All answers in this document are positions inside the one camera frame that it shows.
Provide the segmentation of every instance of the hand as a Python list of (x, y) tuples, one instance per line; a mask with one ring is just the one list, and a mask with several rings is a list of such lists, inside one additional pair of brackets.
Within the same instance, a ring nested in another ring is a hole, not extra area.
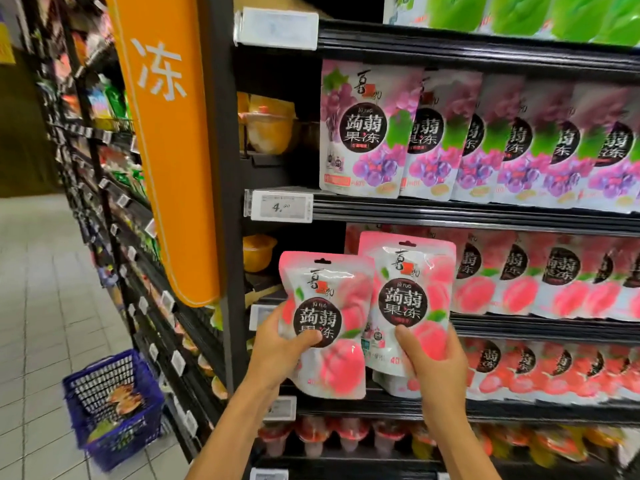
[(396, 327), (396, 339), (420, 382), (422, 414), (427, 427), (438, 434), (460, 419), (466, 421), (468, 362), (453, 326), (449, 324), (447, 358), (444, 360), (428, 357), (416, 336), (403, 325)]
[(283, 339), (278, 334), (278, 322), (284, 303), (277, 306), (255, 334), (251, 362), (243, 383), (263, 389), (272, 399), (278, 396), (280, 383), (295, 368), (302, 352), (322, 340), (319, 330), (305, 330), (295, 339)]

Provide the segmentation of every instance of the aisle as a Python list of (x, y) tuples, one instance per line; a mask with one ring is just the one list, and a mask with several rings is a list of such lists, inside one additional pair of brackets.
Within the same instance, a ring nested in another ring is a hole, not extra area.
[(0, 200), (0, 480), (182, 480), (168, 436), (105, 475), (76, 448), (60, 381), (131, 348), (64, 195)]

